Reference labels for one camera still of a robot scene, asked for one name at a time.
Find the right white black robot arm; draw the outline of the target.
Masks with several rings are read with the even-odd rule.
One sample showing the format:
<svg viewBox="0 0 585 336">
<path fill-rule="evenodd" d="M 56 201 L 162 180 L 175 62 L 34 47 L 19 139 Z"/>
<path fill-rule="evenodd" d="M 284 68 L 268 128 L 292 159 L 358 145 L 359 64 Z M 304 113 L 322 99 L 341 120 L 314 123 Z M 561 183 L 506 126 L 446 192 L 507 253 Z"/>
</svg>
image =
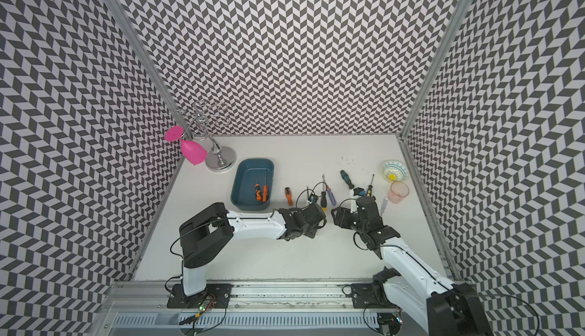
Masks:
<svg viewBox="0 0 585 336">
<path fill-rule="evenodd" d="M 336 226 L 353 230 L 366 249 L 385 262 L 385 270 L 373 277 L 379 305 L 391 303 L 406 311 L 429 335 L 493 334 L 471 285 L 442 276 L 416 255 L 383 222 L 374 197 L 358 197 L 352 206 L 355 209 L 339 206 L 331 214 Z"/>
</svg>

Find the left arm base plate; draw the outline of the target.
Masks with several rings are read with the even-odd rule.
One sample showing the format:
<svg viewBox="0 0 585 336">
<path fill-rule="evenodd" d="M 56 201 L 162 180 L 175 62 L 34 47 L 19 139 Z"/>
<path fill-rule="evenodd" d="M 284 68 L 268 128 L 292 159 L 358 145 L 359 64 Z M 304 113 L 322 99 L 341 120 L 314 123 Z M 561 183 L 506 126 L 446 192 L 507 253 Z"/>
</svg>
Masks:
<svg viewBox="0 0 585 336">
<path fill-rule="evenodd" d="M 174 284 L 169 294 L 167 308 L 199 309 L 205 302 L 212 302 L 214 309 L 225 309 L 229 305 L 232 289 L 232 284 L 208 284 L 204 291 L 187 296 L 181 284 Z"/>
</svg>

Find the long orange black screwdriver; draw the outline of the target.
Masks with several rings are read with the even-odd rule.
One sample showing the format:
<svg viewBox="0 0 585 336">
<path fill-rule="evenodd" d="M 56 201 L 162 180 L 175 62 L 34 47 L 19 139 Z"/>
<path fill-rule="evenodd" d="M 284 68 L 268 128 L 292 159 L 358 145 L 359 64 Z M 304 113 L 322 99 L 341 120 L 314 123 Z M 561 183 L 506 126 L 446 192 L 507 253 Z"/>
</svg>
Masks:
<svg viewBox="0 0 585 336">
<path fill-rule="evenodd" d="M 264 186 L 262 189 L 262 202 L 266 203 L 269 197 L 269 188 L 268 188 L 268 171 L 264 172 Z"/>
</svg>

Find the orange handled thin screwdriver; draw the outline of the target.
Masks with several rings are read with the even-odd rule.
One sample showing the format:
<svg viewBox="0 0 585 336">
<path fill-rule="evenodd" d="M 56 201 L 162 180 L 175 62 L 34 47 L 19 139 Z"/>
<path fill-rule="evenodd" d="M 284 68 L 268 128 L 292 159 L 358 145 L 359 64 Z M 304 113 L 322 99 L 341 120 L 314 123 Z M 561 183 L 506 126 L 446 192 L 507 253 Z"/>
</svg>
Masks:
<svg viewBox="0 0 585 336">
<path fill-rule="evenodd" d="M 293 206 L 294 202 L 293 202 L 293 198 L 292 198 L 292 192 L 290 188 L 285 188 L 285 196 L 286 196 L 286 200 L 289 206 Z"/>
</svg>

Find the small orange black screwdriver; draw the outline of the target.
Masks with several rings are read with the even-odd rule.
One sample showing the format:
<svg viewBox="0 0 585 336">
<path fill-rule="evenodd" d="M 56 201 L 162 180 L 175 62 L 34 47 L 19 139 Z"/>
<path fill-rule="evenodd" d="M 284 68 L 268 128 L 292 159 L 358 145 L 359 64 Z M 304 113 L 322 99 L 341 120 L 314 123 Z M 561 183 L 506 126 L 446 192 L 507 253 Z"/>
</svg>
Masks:
<svg viewBox="0 0 585 336">
<path fill-rule="evenodd" d="M 261 202 L 262 201 L 261 187 L 259 185 L 257 176 L 255 176 L 255 186 L 254 186 L 254 189 L 255 189 L 256 200 L 258 202 Z"/>
</svg>

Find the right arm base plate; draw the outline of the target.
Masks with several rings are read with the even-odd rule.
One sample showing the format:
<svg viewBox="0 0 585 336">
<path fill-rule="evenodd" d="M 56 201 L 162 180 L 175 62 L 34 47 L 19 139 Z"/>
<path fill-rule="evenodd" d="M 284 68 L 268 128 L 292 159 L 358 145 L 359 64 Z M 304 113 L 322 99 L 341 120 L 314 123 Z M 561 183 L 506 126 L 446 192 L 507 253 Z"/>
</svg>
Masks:
<svg viewBox="0 0 585 336">
<path fill-rule="evenodd" d="M 396 305 L 391 303 L 385 296 L 382 286 L 375 283 L 370 284 L 351 284 L 350 298 L 352 299 L 353 308 L 379 308 L 395 309 Z"/>
</svg>

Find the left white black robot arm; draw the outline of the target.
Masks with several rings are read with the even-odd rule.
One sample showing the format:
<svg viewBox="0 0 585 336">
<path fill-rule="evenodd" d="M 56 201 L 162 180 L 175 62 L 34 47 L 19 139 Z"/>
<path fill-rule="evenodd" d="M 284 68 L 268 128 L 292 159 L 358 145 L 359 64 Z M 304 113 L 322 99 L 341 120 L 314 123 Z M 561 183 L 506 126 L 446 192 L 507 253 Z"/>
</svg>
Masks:
<svg viewBox="0 0 585 336">
<path fill-rule="evenodd" d="M 181 258 L 184 296 L 199 296 L 206 292 L 208 265 L 231 240 L 315 238 L 326 224 L 325 212 L 315 203 L 271 213 L 241 213 L 214 203 L 179 227 L 179 237 L 169 251 Z"/>
</svg>

